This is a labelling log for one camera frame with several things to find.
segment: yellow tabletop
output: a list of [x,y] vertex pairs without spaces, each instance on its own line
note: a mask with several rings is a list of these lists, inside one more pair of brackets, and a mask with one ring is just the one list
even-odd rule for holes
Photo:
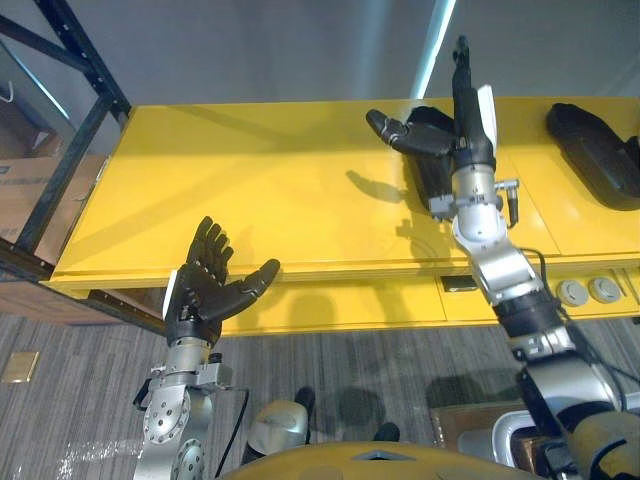
[[[625,139],[640,130],[637,99],[496,99],[496,177],[521,182],[520,223],[510,238],[541,250],[552,271],[635,268],[640,213],[600,205],[568,167],[544,127],[557,101],[599,115]],[[48,284],[75,296],[164,286],[210,215],[236,251],[232,276],[271,257],[281,261],[281,308],[300,303],[299,289],[310,298],[320,288],[299,282],[324,282],[334,307],[371,305],[387,285],[399,297],[423,289],[439,303],[407,307],[404,320],[393,322],[464,320],[462,312],[447,318],[451,302],[438,293],[437,277],[468,271],[467,259],[449,225],[425,213],[403,157],[364,120],[370,108],[406,118],[423,103],[452,110],[450,99],[136,107]],[[375,283],[382,278],[393,282]],[[492,321],[490,310],[482,312],[477,321]],[[389,315],[373,317],[380,324]]]

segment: cardboard box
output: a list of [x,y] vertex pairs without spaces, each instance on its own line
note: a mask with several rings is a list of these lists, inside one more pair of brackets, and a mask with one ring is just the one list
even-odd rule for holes
[[[101,155],[86,155],[67,187],[36,255],[56,264],[95,179],[104,164]],[[0,160],[0,236],[15,242],[59,159],[51,156]]]

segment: robotic hand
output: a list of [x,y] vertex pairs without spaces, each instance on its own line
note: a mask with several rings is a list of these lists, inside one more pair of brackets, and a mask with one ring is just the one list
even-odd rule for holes
[[182,337],[215,343],[222,321],[253,304],[278,273],[280,263],[271,259],[244,280],[225,285],[227,262],[233,255],[233,249],[226,243],[220,225],[205,217],[198,226],[186,263],[172,272],[169,279],[163,308],[169,346]]
[[[233,254],[226,243],[220,225],[205,217],[186,263],[171,273],[163,307],[169,351],[164,365],[151,370],[134,400],[145,412],[135,480],[203,477],[203,443],[213,408],[210,394],[228,388],[232,373],[211,350],[220,338],[222,321],[253,304],[280,268],[271,259],[244,280],[226,284]],[[143,407],[148,394],[151,400]]]

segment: black metal rack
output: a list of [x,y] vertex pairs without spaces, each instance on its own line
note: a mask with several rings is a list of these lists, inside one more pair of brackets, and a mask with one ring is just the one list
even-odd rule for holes
[[[36,248],[103,120],[108,113],[111,113],[123,128],[129,118],[131,105],[67,2],[65,0],[34,0],[34,2],[65,48],[2,15],[0,15],[0,33],[82,72],[98,95],[98,99],[67,145],[59,165],[45,186],[16,242],[11,243],[0,238],[0,270],[47,289],[39,282],[51,277],[54,265],[38,258],[35,255]],[[158,334],[164,333],[162,319],[141,311],[102,290],[91,290],[87,299],[72,301],[146,330]]]

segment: cable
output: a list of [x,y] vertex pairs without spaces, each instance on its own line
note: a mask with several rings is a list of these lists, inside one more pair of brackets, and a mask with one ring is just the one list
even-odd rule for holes
[[235,390],[236,392],[244,392],[244,400],[242,402],[242,408],[240,409],[240,413],[238,414],[238,419],[236,420],[236,424],[233,427],[233,432],[231,433],[231,438],[227,442],[227,447],[224,449],[224,453],[222,454],[222,458],[220,459],[220,463],[218,464],[218,469],[216,470],[216,474],[214,478],[218,478],[220,476],[220,472],[222,472],[222,467],[224,466],[224,462],[227,459],[227,455],[229,455],[229,450],[231,450],[231,445],[233,445],[233,441],[236,439],[236,435],[238,434],[238,430],[240,429],[240,424],[242,423],[242,418],[244,417],[244,412],[247,409],[247,403],[249,403],[249,389],[248,388],[238,388]]
[[615,365],[609,364],[609,368],[611,370],[613,370],[614,372],[616,372],[618,375],[622,375],[623,377],[625,377],[625,378],[631,380],[632,382],[635,382],[638,385],[640,385],[640,377],[636,377],[635,375],[632,375],[629,372],[625,372],[624,370],[622,370],[621,368],[616,367]]
[[572,340],[574,341],[574,343],[576,343],[577,353],[583,356],[584,360],[589,364],[599,363],[602,365],[602,367],[609,374],[609,377],[611,377],[611,381],[613,382],[617,390],[618,397],[620,399],[620,409],[622,411],[627,410],[627,397],[624,394],[622,384],[620,383],[619,378],[616,376],[616,373],[618,375],[623,375],[627,378],[630,378],[634,381],[638,381],[638,384],[640,384],[640,379],[636,379],[636,377],[633,376],[632,374],[625,372],[624,370],[619,369],[618,367],[614,367],[613,365],[610,365],[609,363],[605,362],[604,359],[602,358],[602,355],[598,351],[598,349],[594,347],[593,344],[589,341],[589,339],[587,339],[585,334],[582,333],[582,330],[580,330],[578,325],[569,316],[565,308],[562,306],[562,303],[560,302],[560,300],[558,300],[556,296],[551,292],[551,288],[549,287],[549,282],[547,281],[547,262],[542,252],[540,252],[539,250],[536,250],[535,248],[521,248],[520,250],[522,250],[523,252],[531,252],[537,255],[538,259],[540,260],[540,276],[542,277],[542,283],[544,285],[544,289],[549,294],[549,296],[552,299],[554,299],[554,301],[556,302],[556,309],[562,315],[562,317],[564,317],[565,328],[567,329],[567,331],[569,331],[569,334]]

